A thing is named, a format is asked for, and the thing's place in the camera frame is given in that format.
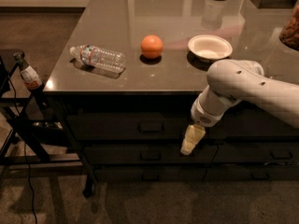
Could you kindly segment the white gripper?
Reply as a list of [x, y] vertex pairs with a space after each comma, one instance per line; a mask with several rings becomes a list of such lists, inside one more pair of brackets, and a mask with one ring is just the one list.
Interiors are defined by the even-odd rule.
[[206, 130], [204, 127], [213, 127], [222, 118], [220, 115], [211, 115], [207, 113], [201, 106], [199, 99], [196, 99], [191, 108], [191, 117], [194, 123], [189, 125], [181, 145], [180, 152], [183, 155], [190, 155], [197, 144], [205, 136]]

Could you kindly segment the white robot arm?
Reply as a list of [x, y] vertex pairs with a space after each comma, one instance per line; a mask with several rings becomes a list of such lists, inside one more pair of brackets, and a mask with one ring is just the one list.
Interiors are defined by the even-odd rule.
[[185, 132], [180, 152], [192, 153], [206, 134], [206, 128], [219, 122], [224, 113], [242, 101], [299, 127], [299, 86], [268, 78], [259, 63], [224, 59], [214, 62], [206, 73], [207, 86], [191, 108], [192, 124]]

